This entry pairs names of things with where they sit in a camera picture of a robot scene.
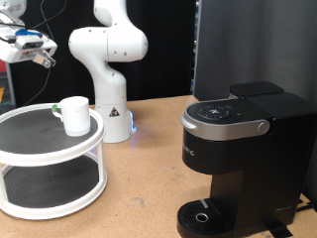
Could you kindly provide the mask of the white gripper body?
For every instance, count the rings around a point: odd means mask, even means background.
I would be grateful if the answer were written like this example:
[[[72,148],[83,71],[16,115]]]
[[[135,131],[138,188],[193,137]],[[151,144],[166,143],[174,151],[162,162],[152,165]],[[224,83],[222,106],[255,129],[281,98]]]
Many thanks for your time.
[[[43,57],[44,52],[52,56],[57,49],[57,44],[53,41],[46,41],[40,48],[18,49],[14,44],[0,42],[0,60],[8,63],[15,63],[26,60],[34,60]]]

